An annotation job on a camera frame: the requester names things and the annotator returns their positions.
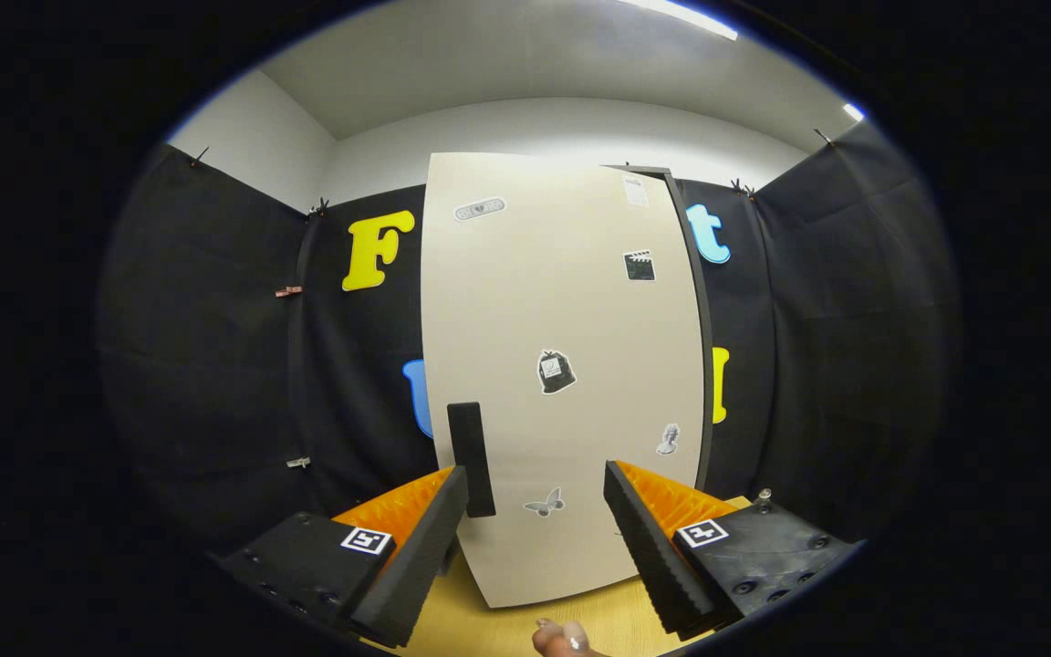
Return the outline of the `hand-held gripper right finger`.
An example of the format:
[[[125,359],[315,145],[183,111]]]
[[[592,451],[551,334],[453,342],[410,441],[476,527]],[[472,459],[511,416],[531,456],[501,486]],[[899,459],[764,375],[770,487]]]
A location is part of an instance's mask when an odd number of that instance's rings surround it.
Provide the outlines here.
[[[777,504],[770,490],[737,507],[612,459],[602,495],[660,623],[683,641],[772,614],[862,548]]]

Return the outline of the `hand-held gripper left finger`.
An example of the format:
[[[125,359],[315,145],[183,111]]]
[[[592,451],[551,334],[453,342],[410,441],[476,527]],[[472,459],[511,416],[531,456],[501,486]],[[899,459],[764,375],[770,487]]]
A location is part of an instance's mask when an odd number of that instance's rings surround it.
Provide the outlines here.
[[[470,499],[460,465],[336,516],[300,512],[213,561],[259,599],[330,636],[400,648]]]

